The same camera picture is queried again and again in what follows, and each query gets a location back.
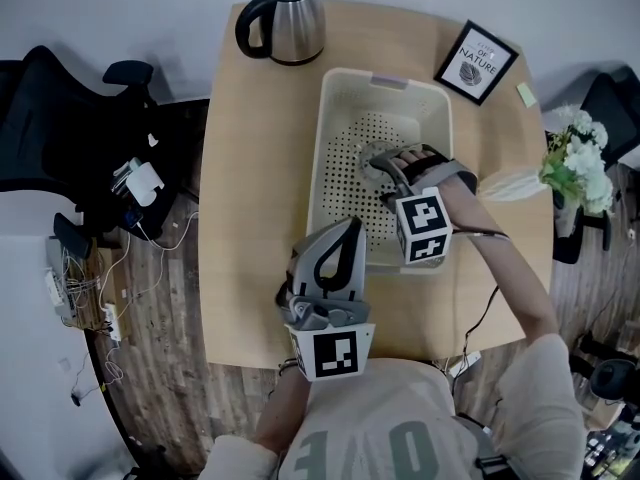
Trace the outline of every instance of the white plastic basket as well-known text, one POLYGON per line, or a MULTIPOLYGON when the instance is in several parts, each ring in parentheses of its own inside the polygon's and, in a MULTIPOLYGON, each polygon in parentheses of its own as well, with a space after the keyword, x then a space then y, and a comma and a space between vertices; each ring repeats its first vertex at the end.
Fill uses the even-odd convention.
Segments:
POLYGON ((363 175, 359 152, 375 141, 395 146, 425 143, 452 158, 451 102, 446 92, 368 71, 336 68, 325 74, 307 234, 357 216, 367 229, 369 272, 434 273, 441 259, 404 265, 395 216, 378 199, 393 190, 391 179, 384 174, 373 182, 363 175))

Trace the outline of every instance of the fabric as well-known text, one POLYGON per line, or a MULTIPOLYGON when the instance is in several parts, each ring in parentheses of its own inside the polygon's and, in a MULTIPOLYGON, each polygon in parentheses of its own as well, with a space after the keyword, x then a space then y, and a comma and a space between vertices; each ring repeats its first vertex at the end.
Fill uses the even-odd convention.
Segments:
MULTIPOLYGON (((499 388, 505 431, 498 450, 530 478, 579 478, 586 432, 562 339, 536 340, 499 388)), ((360 377, 314 383, 307 410, 281 480, 472 478, 477 441, 453 418, 448 382, 435 368, 370 360, 360 377)), ((276 462, 256 444, 220 437, 200 478, 269 479, 276 462)))

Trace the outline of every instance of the perforated basket bottom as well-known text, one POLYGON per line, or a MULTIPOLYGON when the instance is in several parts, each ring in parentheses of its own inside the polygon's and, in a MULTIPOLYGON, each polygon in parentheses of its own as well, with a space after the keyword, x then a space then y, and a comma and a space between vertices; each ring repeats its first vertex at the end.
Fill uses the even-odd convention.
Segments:
MULTIPOLYGON (((350 117, 343 121, 347 126, 331 126, 321 144, 324 151, 320 151, 319 158, 324 161, 320 160, 316 176, 314 229, 357 216, 367 230, 368 263, 402 267, 395 215, 378 199, 382 194, 394 192, 395 188, 386 174, 378 180, 367 177, 359 152, 374 141, 387 141, 394 147, 419 143, 418 122, 366 111, 352 113, 350 117)), ((436 259, 417 266, 435 268, 441 263, 441 259, 436 259)))

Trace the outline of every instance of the framed print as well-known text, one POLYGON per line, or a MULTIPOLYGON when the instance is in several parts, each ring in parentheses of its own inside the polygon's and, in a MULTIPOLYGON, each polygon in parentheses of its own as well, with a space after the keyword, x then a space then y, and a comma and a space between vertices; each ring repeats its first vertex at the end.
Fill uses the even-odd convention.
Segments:
POLYGON ((472 21, 467 21, 434 80, 481 105, 518 53, 472 21))

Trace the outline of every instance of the person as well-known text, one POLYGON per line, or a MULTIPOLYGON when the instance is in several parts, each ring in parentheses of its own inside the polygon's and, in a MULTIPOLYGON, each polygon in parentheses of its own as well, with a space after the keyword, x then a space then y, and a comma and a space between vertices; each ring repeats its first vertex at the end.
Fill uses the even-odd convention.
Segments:
MULTIPOLYGON (((405 168, 423 157, 406 151, 394 161, 405 168)), ((500 231, 459 177, 438 187, 455 226, 500 231)), ((579 478, 586 432, 551 300, 510 241, 471 240, 528 344, 499 382, 496 450, 518 464, 520 478, 579 478)), ((454 416, 446 377, 423 363, 371 359, 361 376, 313 385, 287 368, 255 434, 218 437, 200 479, 483 478, 478 440, 454 416)))

